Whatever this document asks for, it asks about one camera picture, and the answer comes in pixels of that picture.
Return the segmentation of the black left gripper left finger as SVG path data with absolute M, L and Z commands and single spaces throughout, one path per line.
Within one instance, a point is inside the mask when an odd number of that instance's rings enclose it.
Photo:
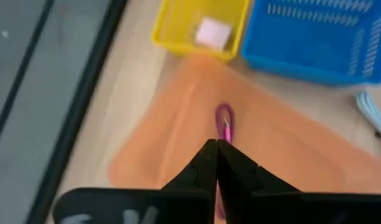
M 55 203 L 55 224 L 214 224 L 217 141 L 209 139 L 163 188 L 77 188 Z

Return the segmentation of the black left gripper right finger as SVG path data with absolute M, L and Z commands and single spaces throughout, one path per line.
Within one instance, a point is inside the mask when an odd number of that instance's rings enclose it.
M 381 195 L 302 192 L 227 141 L 217 146 L 227 224 L 381 224 Z

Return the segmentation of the small pale pink box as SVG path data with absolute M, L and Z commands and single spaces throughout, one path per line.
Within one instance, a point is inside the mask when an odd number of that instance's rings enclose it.
M 204 17 L 195 35 L 199 45 L 223 51 L 231 36 L 232 26 L 211 17 Z

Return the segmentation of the translucent orange plastic bin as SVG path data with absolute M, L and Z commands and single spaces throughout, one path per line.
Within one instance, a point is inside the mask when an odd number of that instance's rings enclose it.
M 205 56 L 182 60 L 110 162 L 115 187 L 157 188 L 217 138 L 215 112 L 234 110 L 234 146 L 307 192 L 381 193 L 381 159 Z

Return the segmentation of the blue slotted plastic basket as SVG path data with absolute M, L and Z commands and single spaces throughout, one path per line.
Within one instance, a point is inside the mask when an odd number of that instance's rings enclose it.
M 255 0 L 242 56 L 307 82 L 381 84 L 381 0 Z

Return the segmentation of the yellow slotted plastic basket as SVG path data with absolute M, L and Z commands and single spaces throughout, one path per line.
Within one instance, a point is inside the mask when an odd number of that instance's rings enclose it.
M 174 54 L 197 52 L 228 62 L 237 55 L 249 3 L 250 0 L 162 0 L 151 39 Z M 231 27 L 223 50 L 196 43 L 197 30 L 206 17 Z

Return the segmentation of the black aluminium table frame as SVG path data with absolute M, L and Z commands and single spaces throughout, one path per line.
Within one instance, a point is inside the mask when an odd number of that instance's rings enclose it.
M 93 41 L 91 51 L 88 54 L 85 68 L 81 73 L 79 84 L 76 86 L 73 100 L 45 168 L 40 188 L 24 224 L 44 224 L 47 220 L 73 151 L 77 134 L 128 1 L 109 0 L 96 39 Z

